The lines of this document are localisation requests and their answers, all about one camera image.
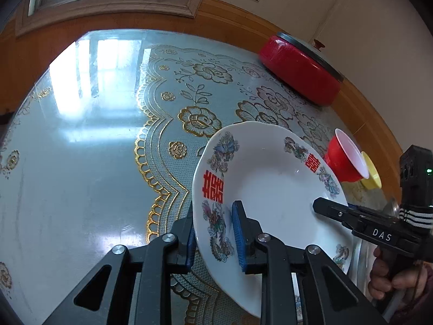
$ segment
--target red pot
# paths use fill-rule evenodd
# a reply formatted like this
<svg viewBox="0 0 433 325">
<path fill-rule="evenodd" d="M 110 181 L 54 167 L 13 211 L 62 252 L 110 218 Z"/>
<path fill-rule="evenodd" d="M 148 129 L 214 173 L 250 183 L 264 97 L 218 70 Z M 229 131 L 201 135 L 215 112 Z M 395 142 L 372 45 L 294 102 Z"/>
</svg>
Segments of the red pot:
<svg viewBox="0 0 433 325">
<path fill-rule="evenodd" d="M 293 36 L 271 37 L 259 57 L 278 78 L 317 105 L 331 105 L 340 90 L 341 73 L 318 49 Z"/>
</svg>

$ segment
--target pot lid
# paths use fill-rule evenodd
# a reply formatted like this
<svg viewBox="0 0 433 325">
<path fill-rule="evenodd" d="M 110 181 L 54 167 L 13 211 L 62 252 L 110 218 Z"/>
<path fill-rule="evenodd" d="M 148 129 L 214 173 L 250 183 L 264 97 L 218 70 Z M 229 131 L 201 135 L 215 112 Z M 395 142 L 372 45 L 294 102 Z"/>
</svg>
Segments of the pot lid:
<svg viewBox="0 0 433 325">
<path fill-rule="evenodd" d="M 307 42 L 300 40 L 298 38 L 295 38 L 291 35 L 278 32 L 277 36 L 284 39 L 285 41 L 288 41 L 290 44 L 301 50 L 304 54 L 311 57 L 313 60 L 315 60 L 320 66 L 322 66 L 324 69 L 328 71 L 330 75 L 332 75 L 337 81 L 340 83 L 343 82 L 343 75 L 337 71 L 334 67 L 331 66 L 329 61 L 325 58 L 325 56 L 317 50 L 312 45 L 308 44 Z"/>
</svg>

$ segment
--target metal screw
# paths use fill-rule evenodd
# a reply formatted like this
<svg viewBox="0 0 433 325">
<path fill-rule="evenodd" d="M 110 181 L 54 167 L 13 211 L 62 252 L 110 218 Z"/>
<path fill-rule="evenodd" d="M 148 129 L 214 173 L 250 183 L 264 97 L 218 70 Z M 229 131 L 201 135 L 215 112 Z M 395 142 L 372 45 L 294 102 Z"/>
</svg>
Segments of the metal screw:
<svg viewBox="0 0 433 325">
<path fill-rule="evenodd" d="M 311 245 L 309 245 L 307 250 L 308 250 L 311 254 L 314 254 L 314 255 L 319 254 L 320 251 L 321 251 L 320 247 L 319 247 L 319 246 L 316 246 L 315 244 L 311 244 Z"/>
<path fill-rule="evenodd" d="M 165 235 L 162 236 L 162 240 L 164 242 L 173 242 L 176 239 L 176 236 L 172 233 L 166 233 Z"/>
<path fill-rule="evenodd" d="M 125 251 L 125 246 L 122 246 L 122 244 L 118 244 L 117 246 L 114 246 L 111 251 L 114 254 L 122 254 Z"/>
<path fill-rule="evenodd" d="M 257 239 L 260 242 L 269 242 L 271 240 L 271 236 L 267 233 L 261 233 L 257 236 Z"/>
</svg>

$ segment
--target floral pattern on plate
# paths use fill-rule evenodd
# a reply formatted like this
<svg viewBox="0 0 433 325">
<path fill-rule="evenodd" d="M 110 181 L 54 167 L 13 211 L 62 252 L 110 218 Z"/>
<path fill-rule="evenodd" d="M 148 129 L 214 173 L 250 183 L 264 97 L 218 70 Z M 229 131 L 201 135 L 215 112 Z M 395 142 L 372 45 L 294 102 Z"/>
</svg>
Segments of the floral pattern on plate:
<svg viewBox="0 0 433 325">
<path fill-rule="evenodd" d="M 284 139 L 284 151 L 288 153 L 293 153 L 293 155 L 301 160 L 301 162 L 305 163 L 310 169 L 311 166 L 308 165 L 308 161 L 310 160 L 310 156 L 308 155 L 308 149 L 304 146 L 300 146 L 298 143 L 296 143 L 292 138 L 286 137 Z M 319 171 L 316 172 L 315 170 L 312 170 L 319 176 L 319 180 L 325 184 L 326 190 L 330 193 L 332 198 L 335 198 L 338 194 L 340 194 L 340 188 L 338 187 L 337 183 L 335 182 L 334 178 L 331 176 L 331 174 L 326 171 L 324 166 L 319 167 Z"/>
<path fill-rule="evenodd" d="M 299 144 L 290 137 L 286 137 L 284 140 L 284 151 L 293 153 L 295 157 L 303 163 L 307 161 L 308 149 L 304 146 L 299 146 Z"/>
<path fill-rule="evenodd" d="M 228 170 L 228 162 L 233 160 L 235 152 L 238 150 L 238 141 L 233 138 L 230 132 L 226 132 L 214 147 L 214 154 L 212 158 L 207 160 L 207 163 L 211 165 L 212 170 L 221 172 L 221 176 L 224 177 L 224 173 Z"/>
<path fill-rule="evenodd" d="M 302 305 L 300 304 L 300 296 L 295 295 L 296 317 L 302 319 Z"/>
<path fill-rule="evenodd" d="M 226 237 L 226 222 L 224 221 L 224 212 L 220 203 L 213 202 L 212 209 L 207 200 L 201 204 L 203 208 L 203 219 L 209 221 L 207 228 L 211 235 L 211 251 L 215 259 L 226 262 L 230 255 L 235 253 L 230 240 Z"/>
<path fill-rule="evenodd" d="M 342 246 L 341 244 L 337 244 L 337 255 L 332 258 L 335 264 L 343 270 L 343 266 L 346 263 L 347 258 L 349 257 L 349 248 L 346 246 Z"/>
<path fill-rule="evenodd" d="M 331 194 L 332 198 L 335 198 L 340 194 L 340 188 L 338 188 L 337 183 L 323 166 L 319 168 L 319 172 L 317 174 L 319 175 L 319 180 L 325 184 L 325 188 Z"/>
<path fill-rule="evenodd" d="M 12 288 L 12 279 L 5 263 L 0 261 L 0 285 L 6 288 Z"/>
</svg>

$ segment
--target white stripe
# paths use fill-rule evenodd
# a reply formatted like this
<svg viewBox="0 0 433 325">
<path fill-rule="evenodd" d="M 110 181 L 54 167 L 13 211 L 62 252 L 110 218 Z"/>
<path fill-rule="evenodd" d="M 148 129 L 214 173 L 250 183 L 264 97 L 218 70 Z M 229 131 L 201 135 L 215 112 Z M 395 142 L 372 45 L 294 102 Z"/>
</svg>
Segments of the white stripe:
<svg viewBox="0 0 433 325">
<path fill-rule="evenodd" d="M 400 213 L 401 212 L 407 212 L 408 214 L 411 214 L 413 216 L 419 216 L 419 217 L 433 217 L 433 214 L 417 213 L 417 212 L 413 212 L 412 210 L 405 210 L 403 208 L 400 209 Z"/>
<path fill-rule="evenodd" d="M 431 228 L 433 228 L 433 224 L 431 224 L 431 225 L 424 225 L 422 223 L 416 223 L 416 222 L 413 222 L 411 220 L 406 220 L 406 222 L 409 223 L 412 226 L 415 226 L 415 227 L 422 227 L 422 228 L 425 228 L 425 229 L 431 229 Z"/>
<path fill-rule="evenodd" d="M 430 219 L 426 219 L 426 218 L 423 218 L 423 217 L 415 217 L 415 216 L 412 216 L 412 215 L 409 215 L 409 214 L 405 214 L 404 212 L 400 212 L 400 216 L 402 216 L 404 219 L 410 219 L 410 220 L 412 220 L 412 221 L 418 221 L 418 222 L 424 222 L 424 223 L 433 223 L 433 219 L 432 218 L 430 218 Z"/>
</svg>

